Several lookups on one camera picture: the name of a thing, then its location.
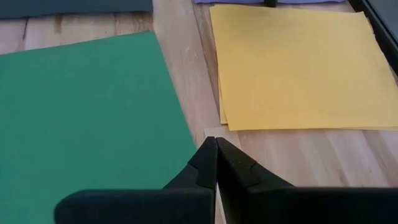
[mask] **black object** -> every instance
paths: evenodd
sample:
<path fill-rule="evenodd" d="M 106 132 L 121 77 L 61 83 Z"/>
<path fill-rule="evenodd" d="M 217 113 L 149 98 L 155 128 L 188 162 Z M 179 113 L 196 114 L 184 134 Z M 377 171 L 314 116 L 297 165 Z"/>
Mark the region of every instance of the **black object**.
<path fill-rule="evenodd" d="M 276 7 L 278 0 L 264 0 L 264 5 L 266 7 Z"/>
<path fill-rule="evenodd" d="M 398 74 L 398 1 L 349 0 L 349 3 L 369 18 L 381 50 Z"/>
<path fill-rule="evenodd" d="M 227 223 L 398 223 L 398 189 L 299 188 L 217 139 Z"/>
<path fill-rule="evenodd" d="M 152 0 L 5 0 L 0 19 L 64 13 L 152 12 Z"/>
<path fill-rule="evenodd" d="M 207 138 L 164 189 L 77 192 L 57 205 L 55 223 L 214 223 L 216 165 L 216 139 Z"/>
<path fill-rule="evenodd" d="M 214 223 L 216 176 L 228 223 L 398 223 L 398 189 L 294 187 L 214 137 L 164 189 L 78 192 L 55 222 Z"/>

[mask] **wooden table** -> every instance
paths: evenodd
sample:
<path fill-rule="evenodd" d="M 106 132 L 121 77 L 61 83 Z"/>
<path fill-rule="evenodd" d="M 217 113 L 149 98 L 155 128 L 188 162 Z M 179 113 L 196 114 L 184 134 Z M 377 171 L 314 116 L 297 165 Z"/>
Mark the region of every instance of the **wooden table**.
<path fill-rule="evenodd" d="M 359 130 L 229 132 L 220 125 L 216 51 L 208 4 L 154 0 L 149 14 L 92 14 L 1 20 L 0 54 L 154 30 L 197 146 L 225 136 L 299 186 L 398 187 L 398 133 Z M 283 5 L 352 12 L 345 3 Z M 221 223 L 218 210 L 217 222 Z"/>

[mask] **purple paper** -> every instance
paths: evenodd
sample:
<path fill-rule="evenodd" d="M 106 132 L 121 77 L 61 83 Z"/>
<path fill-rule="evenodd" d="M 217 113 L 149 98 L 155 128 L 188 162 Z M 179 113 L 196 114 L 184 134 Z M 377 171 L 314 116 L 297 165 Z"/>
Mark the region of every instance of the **purple paper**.
<path fill-rule="evenodd" d="M 345 0 L 278 0 L 278 3 L 305 4 L 305 3 L 343 2 L 343 1 L 345 1 Z M 260 2 L 264 2 L 264 1 L 263 0 L 195 0 L 195 3 L 211 3 L 211 2 L 253 4 L 253 3 L 260 3 Z"/>

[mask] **stack of yellow paper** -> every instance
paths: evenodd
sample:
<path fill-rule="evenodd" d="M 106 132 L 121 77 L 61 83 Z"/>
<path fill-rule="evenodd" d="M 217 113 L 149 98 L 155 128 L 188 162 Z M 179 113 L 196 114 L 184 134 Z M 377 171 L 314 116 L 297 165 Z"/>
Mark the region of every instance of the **stack of yellow paper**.
<path fill-rule="evenodd" d="M 210 12 L 230 130 L 398 127 L 398 88 L 363 13 Z"/>

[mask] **sheet of paper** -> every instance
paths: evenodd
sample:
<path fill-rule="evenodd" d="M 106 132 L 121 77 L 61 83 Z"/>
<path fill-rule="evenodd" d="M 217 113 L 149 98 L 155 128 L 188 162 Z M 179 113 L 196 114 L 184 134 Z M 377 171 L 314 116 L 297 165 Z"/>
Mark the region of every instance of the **sheet of paper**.
<path fill-rule="evenodd" d="M 153 32 L 0 55 L 0 223 L 83 189 L 161 189 L 196 151 Z"/>
<path fill-rule="evenodd" d="M 152 12 L 152 0 L 12 0 L 2 1 L 0 19 L 63 13 Z"/>
<path fill-rule="evenodd" d="M 398 89 L 362 13 L 210 12 L 230 130 L 398 126 Z"/>
<path fill-rule="evenodd" d="M 286 4 L 306 4 L 306 3 L 320 3 L 320 2 L 343 2 L 345 0 L 278 0 L 279 3 Z M 235 4 L 254 4 L 264 2 L 263 0 L 195 0 L 195 3 L 235 3 Z"/>
<path fill-rule="evenodd" d="M 221 124 L 228 124 L 226 120 L 225 110 L 224 110 L 224 103 L 223 103 L 223 95 L 221 94 L 221 86 L 220 86 L 220 79 L 218 79 L 218 97 L 220 102 L 220 123 Z M 398 131 L 398 127 L 357 127 L 357 128 L 340 128 L 340 129 L 359 129 L 359 130 L 380 130 L 380 131 Z"/>

